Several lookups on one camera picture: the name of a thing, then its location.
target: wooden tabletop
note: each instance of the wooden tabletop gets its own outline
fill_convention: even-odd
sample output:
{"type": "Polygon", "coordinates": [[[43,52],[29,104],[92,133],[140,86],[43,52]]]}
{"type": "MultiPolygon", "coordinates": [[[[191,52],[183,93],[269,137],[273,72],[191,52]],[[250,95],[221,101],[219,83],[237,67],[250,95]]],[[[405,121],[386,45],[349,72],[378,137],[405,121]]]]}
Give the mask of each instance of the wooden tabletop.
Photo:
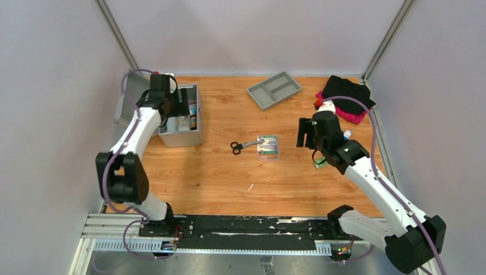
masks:
{"type": "MultiPolygon", "coordinates": [[[[317,170],[312,151],[296,148],[299,118],[312,116],[315,94],[327,78],[295,78],[302,91],[264,112],[246,89],[266,78],[178,77],[180,84],[199,85],[204,141],[201,146],[166,148],[158,136],[152,137],[142,160],[150,190],[172,205],[175,214],[321,217],[347,204],[365,215],[382,217],[337,169],[317,170]],[[278,136],[280,161],[259,161],[256,146],[232,154],[231,142],[253,141],[261,134],[278,136]]],[[[343,131],[352,130],[352,139],[371,151],[368,118],[360,125],[342,119],[340,123],[343,131]]],[[[377,163],[383,170],[379,156],[377,163]]]]}

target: black cloth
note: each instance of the black cloth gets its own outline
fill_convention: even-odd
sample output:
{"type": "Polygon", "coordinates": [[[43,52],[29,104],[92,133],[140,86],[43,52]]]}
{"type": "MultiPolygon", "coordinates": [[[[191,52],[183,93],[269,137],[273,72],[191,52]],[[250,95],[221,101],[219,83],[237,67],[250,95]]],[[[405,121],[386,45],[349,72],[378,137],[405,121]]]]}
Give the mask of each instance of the black cloth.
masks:
{"type": "MultiPolygon", "coordinates": [[[[342,79],[339,76],[331,76],[322,90],[323,98],[331,96],[348,96],[359,100],[368,109],[373,107],[376,103],[370,99],[371,92],[365,85],[353,83],[347,79],[342,79]]],[[[333,100],[334,105],[339,107],[346,113],[361,115],[365,110],[357,103],[350,100],[337,99],[333,100]]]]}

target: white wall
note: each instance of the white wall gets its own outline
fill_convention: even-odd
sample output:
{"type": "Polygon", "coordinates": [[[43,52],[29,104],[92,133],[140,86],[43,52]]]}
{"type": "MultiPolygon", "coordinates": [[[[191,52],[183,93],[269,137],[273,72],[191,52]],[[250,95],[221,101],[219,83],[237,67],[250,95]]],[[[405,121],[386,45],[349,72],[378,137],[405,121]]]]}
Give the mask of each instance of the white wall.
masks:
{"type": "Polygon", "coordinates": [[[399,188],[447,224],[449,274],[486,262],[486,1],[417,1],[369,84],[399,188]]]}
{"type": "Polygon", "coordinates": [[[362,74],[403,0],[108,0],[142,68],[362,74]]]}
{"type": "Polygon", "coordinates": [[[0,273],[67,274],[128,66],[94,1],[1,1],[0,41],[0,273]]]}

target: folded clothing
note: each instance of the folded clothing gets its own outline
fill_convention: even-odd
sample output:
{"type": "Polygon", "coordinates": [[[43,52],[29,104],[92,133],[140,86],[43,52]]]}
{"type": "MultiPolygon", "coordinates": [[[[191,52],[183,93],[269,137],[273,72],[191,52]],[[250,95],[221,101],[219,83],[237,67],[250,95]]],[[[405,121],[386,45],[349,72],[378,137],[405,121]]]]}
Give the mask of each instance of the folded clothing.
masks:
{"type": "MultiPolygon", "coordinates": [[[[327,80],[326,86],[322,90],[323,98],[332,96],[348,96],[359,100],[368,109],[371,109],[371,107],[375,105],[375,102],[370,99],[370,95],[371,92],[365,85],[353,83],[347,79],[340,78],[339,76],[331,76],[329,80],[327,80]]],[[[362,115],[364,112],[361,106],[350,100],[336,99],[333,101],[334,105],[345,113],[362,115]]]]}
{"type": "MultiPolygon", "coordinates": [[[[324,100],[324,98],[322,97],[322,93],[319,92],[316,94],[316,97],[319,99],[319,100],[324,100]]],[[[336,114],[340,117],[342,117],[345,121],[349,121],[350,123],[353,123],[353,124],[359,124],[361,123],[361,121],[365,118],[366,116],[366,112],[365,110],[363,110],[363,108],[361,108],[361,110],[363,110],[363,113],[361,115],[355,115],[353,113],[347,113],[345,111],[343,111],[341,108],[336,107],[336,114]]]]}

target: pink cloth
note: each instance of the pink cloth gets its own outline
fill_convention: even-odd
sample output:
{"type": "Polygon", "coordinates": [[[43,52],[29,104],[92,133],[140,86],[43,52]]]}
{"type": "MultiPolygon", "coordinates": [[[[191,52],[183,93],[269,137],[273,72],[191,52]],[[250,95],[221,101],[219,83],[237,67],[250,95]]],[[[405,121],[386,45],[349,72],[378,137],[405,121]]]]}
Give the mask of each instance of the pink cloth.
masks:
{"type": "MultiPolygon", "coordinates": [[[[320,100],[323,100],[324,98],[322,97],[322,92],[319,92],[316,94],[316,97],[320,100]]],[[[346,113],[345,111],[341,110],[339,107],[336,106],[336,114],[340,117],[342,117],[345,121],[349,121],[350,123],[353,124],[359,124],[361,121],[365,118],[366,112],[363,111],[361,115],[355,115],[353,113],[346,113]]]]}

